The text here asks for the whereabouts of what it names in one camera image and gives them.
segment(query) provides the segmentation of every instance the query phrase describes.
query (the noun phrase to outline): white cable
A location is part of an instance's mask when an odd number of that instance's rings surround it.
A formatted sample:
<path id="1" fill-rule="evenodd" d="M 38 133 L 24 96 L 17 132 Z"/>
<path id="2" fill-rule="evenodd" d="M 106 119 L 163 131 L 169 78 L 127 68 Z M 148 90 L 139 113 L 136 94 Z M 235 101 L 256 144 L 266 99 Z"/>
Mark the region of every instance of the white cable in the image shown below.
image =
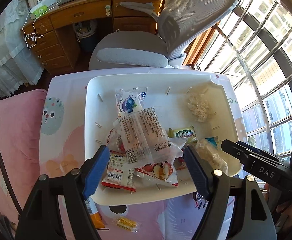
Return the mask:
<path id="1" fill-rule="evenodd" d="M 47 10 L 46 12 L 44 12 L 43 14 L 45 14 L 45 13 L 47 13 L 49 10 L 53 9 L 53 8 L 54 8 L 56 5 L 58 5 L 60 2 L 58 2 L 57 4 L 55 4 L 52 8 L 48 9 L 48 10 Z M 43 14 L 39 15 L 39 16 L 33 21 L 32 26 L 33 26 L 33 28 L 34 28 L 34 32 L 26 35 L 26 33 L 25 33 L 25 31 L 24 31 L 24 27 L 25 27 L 25 25 L 26 25 L 27 18 L 28 18 L 28 16 L 30 15 L 30 13 L 31 13 L 31 12 L 29 12 L 28 15 L 26 16 L 25 23 L 24 23 L 24 25 L 23 25 L 23 27 L 22 27 L 22 31 L 24 32 L 24 38 L 25 38 L 26 46 L 27 46 L 28 49 L 30 49 L 31 47 L 36 46 L 36 44 L 37 44 L 36 39 L 37 39 L 37 38 L 43 38 L 43 37 L 44 37 L 44 35 L 36 34 L 36 29 L 35 29 L 35 27 L 34 27 L 34 23 L 36 22 L 36 20 L 37 20 L 39 17 L 41 17 Z M 35 41 L 35 44 L 32 44 L 30 47 L 28 46 L 28 43 L 27 43 L 27 40 L 29 40 L 29 39 L 32 39 L 33 42 Z"/>

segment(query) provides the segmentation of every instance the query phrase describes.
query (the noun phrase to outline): mesh chair backrest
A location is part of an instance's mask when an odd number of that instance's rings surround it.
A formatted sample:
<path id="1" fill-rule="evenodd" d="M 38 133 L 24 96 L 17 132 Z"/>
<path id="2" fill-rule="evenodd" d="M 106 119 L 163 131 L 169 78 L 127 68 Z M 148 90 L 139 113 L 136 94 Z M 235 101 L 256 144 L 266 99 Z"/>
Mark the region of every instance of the mesh chair backrest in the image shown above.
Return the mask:
<path id="1" fill-rule="evenodd" d="M 158 18 L 168 60 L 178 58 L 198 35 L 229 14 L 238 0 L 171 0 Z"/>

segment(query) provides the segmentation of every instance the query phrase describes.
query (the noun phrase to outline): white curtain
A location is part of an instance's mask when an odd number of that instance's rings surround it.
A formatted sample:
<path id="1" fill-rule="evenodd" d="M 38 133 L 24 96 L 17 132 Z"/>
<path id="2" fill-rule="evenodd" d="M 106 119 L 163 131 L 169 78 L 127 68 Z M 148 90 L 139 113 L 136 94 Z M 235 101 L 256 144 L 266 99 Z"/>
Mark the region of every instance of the white curtain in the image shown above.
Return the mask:
<path id="1" fill-rule="evenodd" d="M 27 15 L 26 0 L 12 0 L 0 15 L 0 97 L 24 83 L 37 84 L 43 72 L 22 36 Z"/>

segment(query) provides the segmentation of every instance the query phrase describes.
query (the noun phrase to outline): white tray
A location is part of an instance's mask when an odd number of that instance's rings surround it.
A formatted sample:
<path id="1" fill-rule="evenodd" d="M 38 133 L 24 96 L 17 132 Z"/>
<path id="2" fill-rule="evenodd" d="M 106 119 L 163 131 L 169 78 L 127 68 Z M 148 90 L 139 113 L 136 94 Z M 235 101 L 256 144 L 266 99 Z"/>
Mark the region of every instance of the white tray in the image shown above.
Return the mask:
<path id="1" fill-rule="evenodd" d="M 178 129 L 194 126 L 199 139 L 218 136 L 218 143 L 229 139 L 238 140 L 230 106 L 221 85 L 211 81 L 209 75 L 175 73 L 139 73 L 99 76 L 87 86 L 85 109 L 85 159 L 92 158 L 104 143 L 117 118 L 115 91 L 135 87 L 147 87 L 144 108 L 154 106 L 163 128 Z M 187 93 L 205 94 L 214 111 L 207 122 L 197 122 L 187 107 Z M 222 152 L 221 157 L 228 164 L 228 175 L 236 175 L 240 162 Z M 178 187 L 148 184 L 134 176 L 136 192 L 107 188 L 99 184 L 92 195 L 99 205 L 128 205 L 159 201 L 178 197 L 196 191 L 188 170 L 178 171 Z"/>

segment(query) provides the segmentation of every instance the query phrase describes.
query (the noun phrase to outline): pink blanket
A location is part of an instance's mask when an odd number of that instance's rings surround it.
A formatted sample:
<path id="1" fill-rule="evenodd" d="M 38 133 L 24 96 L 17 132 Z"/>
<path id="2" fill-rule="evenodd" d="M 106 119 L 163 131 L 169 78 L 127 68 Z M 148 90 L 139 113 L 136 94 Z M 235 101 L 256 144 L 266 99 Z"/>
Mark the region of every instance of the pink blanket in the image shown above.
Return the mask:
<path id="1" fill-rule="evenodd" d="M 46 91 L 40 89 L 0 100 L 0 151 L 22 208 L 40 175 L 39 138 L 45 98 Z M 1 171 L 0 212 L 18 222 Z"/>

